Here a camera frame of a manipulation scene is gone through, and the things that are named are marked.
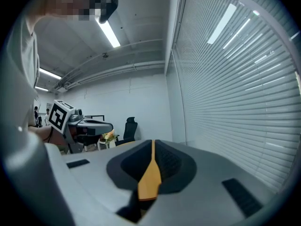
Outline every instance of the window blind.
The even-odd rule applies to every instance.
[[[229,4],[233,16],[207,43]],[[301,131],[295,67],[279,38],[237,0],[186,0],[173,52],[187,144],[229,158],[279,191]]]
[[[282,25],[289,37],[294,36],[299,31],[298,25],[294,22],[289,11],[285,8],[280,0],[253,1],[268,11]],[[295,42],[296,45],[299,45],[301,41],[300,37],[293,39],[293,42]]]

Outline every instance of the black panel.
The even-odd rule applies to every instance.
[[[137,190],[133,191],[128,205],[119,209],[116,214],[134,223],[137,223],[139,221],[139,219],[141,218],[141,211]]]
[[[186,153],[160,140],[156,140],[155,146],[155,160],[162,179],[158,193],[171,194],[182,191],[196,175],[196,162]]]
[[[107,164],[108,176],[116,187],[136,190],[151,162],[151,140],[113,157]]]
[[[95,121],[95,120],[85,120],[87,123],[91,123],[91,124],[104,124],[103,122],[100,121]]]
[[[87,128],[87,135],[95,136],[95,129]]]
[[[160,170],[162,182],[177,174],[182,164],[182,160],[176,154],[161,145],[156,145],[155,160]]]
[[[262,208],[262,205],[236,179],[223,181],[222,184],[246,217],[253,215]]]
[[[86,159],[79,160],[79,161],[72,161],[72,162],[67,163],[67,167],[68,168],[75,168],[75,167],[79,167],[79,166],[82,166],[82,165],[86,165],[88,163],[90,163],[90,162]]]
[[[148,210],[154,204],[156,199],[139,201],[139,206],[142,210]]]

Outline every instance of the flowers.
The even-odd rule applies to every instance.
[[[115,130],[113,129],[112,131],[103,134],[103,138],[105,139],[105,143],[109,144],[110,141],[115,140],[117,138]]]

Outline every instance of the gray surface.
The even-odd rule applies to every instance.
[[[68,163],[87,159],[90,163],[70,169],[76,181],[99,202],[112,212],[118,211],[128,204],[131,191],[117,188],[107,174],[107,163],[116,155],[132,149],[143,141],[133,142],[126,146],[101,150],[97,152],[80,153],[63,156]]]
[[[7,212],[11,209],[24,211],[26,207],[25,211],[33,212],[41,220],[40,224],[74,225],[68,206],[49,170],[49,159],[44,143],[33,132],[20,132],[15,127],[2,125],[0,130],[3,133],[0,138],[0,145],[3,145],[0,147],[1,164],[11,183],[11,188],[6,191],[6,187],[3,191],[14,201],[12,203],[14,206],[8,206]],[[25,217],[27,221],[37,222],[33,214],[29,213],[27,216]]]
[[[122,194],[118,190],[113,190],[113,192],[111,193],[107,192],[106,195],[104,195],[104,198],[96,199],[96,196],[91,194],[91,191],[93,190],[90,190],[89,187],[83,187],[81,184],[82,181],[78,181],[78,177],[74,177],[74,175],[66,165],[67,161],[76,161],[77,159],[80,159],[82,155],[89,157],[89,155],[92,155],[93,153],[98,155],[99,161],[101,161],[102,157],[100,156],[100,154],[103,151],[61,156],[56,146],[53,146],[52,144],[45,145],[48,151],[49,161],[54,172],[55,179],[62,195],[64,196],[69,206],[76,225],[133,225],[127,220],[124,220],[123,218],[117,216],[107,207],[108,202],[111,201],[112,193],[119,195],[118,202],[115,202],[115,207],[117,207],[117,205],[119,205],[120,207],[123,206],[122,202],[125,202],[127,200],[127,194]],[[116,150],[111,150],[118,151],[118,149],[120,151],[123,150],[122,147],[116,147]],[[87,169],[84,173],[89,174],[90,177],[95,177],[93,173],[89,173],[91,164],[89,164],[89,166],[84,165],[82,167]],[[102,180],[102,183],[98,185],[99,190],[101,190],[101,188],[107,183],[110,182]]]
[[[47,145],[55,177],[77,225],[130,225],[115,214],[127,205],[130,192],[114,185],[106,173],[106,165],[112,157],[141,142],[66,156],[61,156],[53,145]],[[166,143],[190,155],[197,163],[197,174],[182,192],[160,195],[139,225],[228,226],[240,222],[245,217],[222,186],[222,181],[230,178],[240,181],[263,205],[273,198],[274,193],[264,183],[228,159],[196,148]],[[90,163],[67,168],[67,162],[81,159]]]
[[[197,163],[197,174],[182,192],[159,195],[141,225],[228,226],[240,222],[245,217],[222,185],[230,178],[236,178],[263,205],[273,198],[266,185],[228,159],[164,142],[190,155]]]

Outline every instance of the ceiling pipe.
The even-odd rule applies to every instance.
[[[129,46],[135,45],[135,44],[142,44],[142,43],[148,43],[148,42],[156,42],[156,41],[162,41],[162,40],[163,40],[163,39],[155,39],[155,40],[146,40],[146,41],[135,42],[135,43],[123,45],[123,46],[120,46],[120,47],[118,47],[118,48],[114,48],[114,49],[108,50],[106,53],[110,53],[110,52],[112,52],[112,51],[114,51],[114,50],[126,48],[126,47],[129,47]],[[68,72],[65,76],[63,76],[63,77],[61,78],[61,80],[58,81],[58,82],[57,82],[50,90],[55,89],[55,87],[57,87],[61,81],[66,81],[66,80],[68,80],[68,79],[69,79],[69,78],[67,78],[68,75],[70,75],[70,74],[73,73],[74,71],[78,71],[78,69],[80,69],[80,67],[84,66],[86,63],[92,61],[93,59],[96,59],[96,58],[98,58],[98,57],[101,57],[102,55],[103,55],[103,53],[101,53],[101,54],[99,54],[99,55],[96,55],[96,56],[94,56],[93,58],[90,58],[90,59],[88,59],[87,61],[85,61],[85,62],[81,63],[80,65],[78,65],[77,67],[75,67],[73,70],[71,70],[70,72]]]
[[[164,44],[164,56],[165,56],[165,67],[164,74],[166,75],[169,58],[171,54],[172,45],[174,42],[174,35],[176,29],[180,26],[181,12],[183,11],[184,4],[186,0],[169,0],[169,10],[168,10],[168,22],[167,22],[167,32]]]
[[[162,49],[161,49],[161,48],[141,49],[141,50],[137,51],[137,54],[140,54],[140,53],[147,53],[147,52],[156,52],[156,51],[162,51]],[[132,54],[133,54],[133,55],[134,55],[134,54],[136,55],[136,53],[133,53],[133,51],[130,51],[130,52],[123,53],[123,54],[117,54],[117,55],[115,55],[115,56],[109,56],[109,57],[105,60],[105,62],[108,62],[108,61],[110,61],[110,60],[112,60],[112,59],[116,59],[116,58],[119,58],[119,57],[125,57],[125,56],[127,56],[127,55],[132,55]],[[100,64],[100,63],[102,63],[102,61],[97,61],[97,62],[95,62],[95,63],[89,65],[88,67],[91,68],[92,66],[95,66],[95,65]],[[78,75],[80,75],[81,73],[84,73],[84,72],[85,72],[85,71],[78,71],[77,73],[75,73],[75,74],[73,74],[71,77],[69,77],[68,80],[70,81],[70,80],[72,80],[74,77],[76,77],[76,76],[78,76]]]
[[[109,77],[109,76],[120,74],[120,73],[127,73],[127,72],[131,72],[131,71],[137,71],[137,70],[143,70],[143,69],[163,68],[163,66],[164,66],[164,60],[124,65],[124,66],[120,66],[117,68],[105,70],[105,71],[99,72],[97,74],[93,74],[93,75],[87,76],[85,78],[82,78],[80,80],[77,80],[76,82],[70,84],[67,87],[67,89],[71,89],[80,84],[85,84],[88,82],[92,82],[92,81],[95,81],[95,80],[98,80],[101,78]]]

